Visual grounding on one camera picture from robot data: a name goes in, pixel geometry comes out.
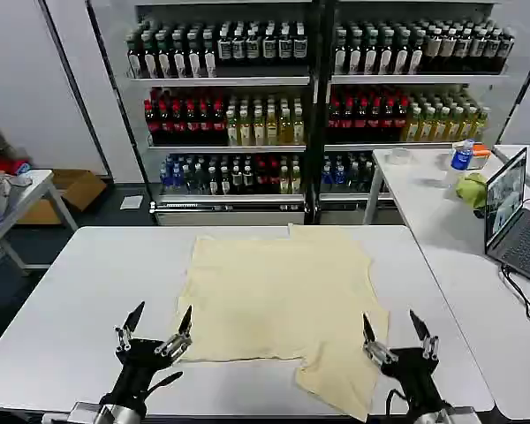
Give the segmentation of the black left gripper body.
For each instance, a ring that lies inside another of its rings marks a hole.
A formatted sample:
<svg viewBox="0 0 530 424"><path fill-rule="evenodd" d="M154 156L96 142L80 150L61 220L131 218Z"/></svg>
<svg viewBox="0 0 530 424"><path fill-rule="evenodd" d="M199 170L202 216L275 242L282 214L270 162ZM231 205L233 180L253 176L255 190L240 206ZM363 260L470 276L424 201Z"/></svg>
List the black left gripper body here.
<svg viewBox="0 0 530 424"><path fill-rule="evenodd" d="M116 353L123 368L112 391L101 398L100 405L123 406L138 415L147 414L146 399L150 394L179 378L179 372L176 372L150 386L154 375L173 363L170 356L155 354L157 345L156 340L134 339L129 351Z"/></svg>

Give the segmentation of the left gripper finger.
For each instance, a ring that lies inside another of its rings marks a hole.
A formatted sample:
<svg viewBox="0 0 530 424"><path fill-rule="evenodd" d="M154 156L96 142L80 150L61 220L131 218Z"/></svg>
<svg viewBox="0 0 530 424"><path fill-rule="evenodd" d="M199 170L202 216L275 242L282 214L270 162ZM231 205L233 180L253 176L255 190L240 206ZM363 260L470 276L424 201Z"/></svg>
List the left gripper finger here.
<svg viewBox="0 0 530 424"><path fill-rule="evenodd" d="M141 301L139 305L128 314L123 326L115 328L117 336L116 352L127 352L132 348L131 341L133 340L133 332L137 328L144 307L145 302Z"/></svg>
<svg viewBox="0 0 530 424"><path fill-rule="evenodd" d="M162 342L155 348L155 354L161 356L181 356L192 343L190 330L192 327L193 307L186 309L185 315L178 326L178 331L168 340Z"/></svg>

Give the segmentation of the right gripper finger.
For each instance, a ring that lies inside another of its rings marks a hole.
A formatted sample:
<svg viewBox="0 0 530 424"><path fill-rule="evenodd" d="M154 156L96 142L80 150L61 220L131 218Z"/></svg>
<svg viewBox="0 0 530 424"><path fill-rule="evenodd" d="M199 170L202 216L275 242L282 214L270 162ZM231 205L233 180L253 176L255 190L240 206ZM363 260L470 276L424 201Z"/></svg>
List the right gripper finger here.
<svg viewBox="0 0 530 424"><path fill-rule="evenodd" d="M422 344L423 357L437 357L439 348L439 337L432 336L426 323L413 310L409 311L410 318Z"/></svg>
<svg viewBox="0 0 530 424"><path fill-rule="evenodd" d="M398 362L398 356L383 343L376 340L374 330L366 314L363 314L363 352L376 364Z"/></svg>

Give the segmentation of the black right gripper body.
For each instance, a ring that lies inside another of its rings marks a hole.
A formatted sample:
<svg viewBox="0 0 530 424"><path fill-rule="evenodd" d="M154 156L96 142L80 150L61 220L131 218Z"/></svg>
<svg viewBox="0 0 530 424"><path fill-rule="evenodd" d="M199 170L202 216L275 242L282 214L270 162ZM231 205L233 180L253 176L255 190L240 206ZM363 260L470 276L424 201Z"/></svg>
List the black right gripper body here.
<svg viewBox="0 0 530 424"><path fill-rule="evenodd" d="M449 406L432 376L438 359L425 358L421 347L395 348L390 352L396 358L385 360L381 372L399 382L409 411L440 411Z"/></svg>

